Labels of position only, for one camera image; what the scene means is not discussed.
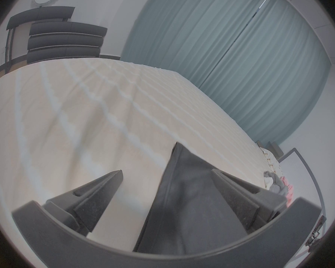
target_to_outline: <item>striped bed sheet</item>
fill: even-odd
[[[0,224],[24,245],[13,209],[121,169],[123,183],[88,238],[132,251],[177,141],[264,188],[263,152],[176,72],[98,58],[17,69],[0,78]]]

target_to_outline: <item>curtain gap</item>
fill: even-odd
[[[199,88],[201,88],[201,86],[205,83],[205,81],[207,80],[207,78],[211,75],[211,73],[214,71],[214,69],[216,68],[216,66],[220,63],[220,61],[224,58],[224,56],[227,54],[227,52],[230,50],[230,48],[234,45],[234,43],[237,41],[237,39],[240,37],[240,35],[243,33],[243,31],[247,28],[248,24],[252,21],[252,19],[254,18],[254,16],[258,13],[258,11],[262,8],[263,4],[266,2],[267,0],[264,0],[262,2],[262,4],[260,4],[260,6],[258,7],[257,11],[254,13],[254,15],[251,17],[251,19],[247,22],[247,24],[244,26],[244,28],[241,30],[241,32],[238,34],[237,38],[235,38],[235,40],[233,41],[233,43],[228,47],[227,51],[225,51],[225,53],[223,54],[223,56],[219,59],[219,61],[217,62],[217,64],[213,67],[213,69],[210,71],[210,73],[207,75],[207,77],[205,78],[205,80],[201,83],[201,85],[199,86]]]

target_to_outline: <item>patterned pillow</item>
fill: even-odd
[[[277,174],[277,176],[281,178],[283,176],[283,172],[275,156],[267,149],[264,149],[264,148],[260,148],[260,149],[263,151],[265,157],[267,158],[271,172]]]

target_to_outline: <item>teal curtain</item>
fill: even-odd
[[[263,1],[149,0],[121,60],[180,73],[251,139],[279,144],[314,107],[331,64],[288,2],[266,0],[255,14]]]
[[[280,144],[321,95],[331,63],[285,0],[267,0],[200,89],[254,140]]]
[[[178,72],[199,87],[263,0],[149,0],[121,60]]]

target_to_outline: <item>dark gray garment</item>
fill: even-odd
[[[282,180],[277,176],[276,173],[272,173],[272,172],[264,172],[264,177],[268,178],[271,177],[273,179],[273,185],[271,185],[270,187],[270,191],[282,196],[286,196],[288,194],[288,186],[286,186]]]
[[[213,168],[176,143],[134,251],[195,254],[247,236],[216,189]]]

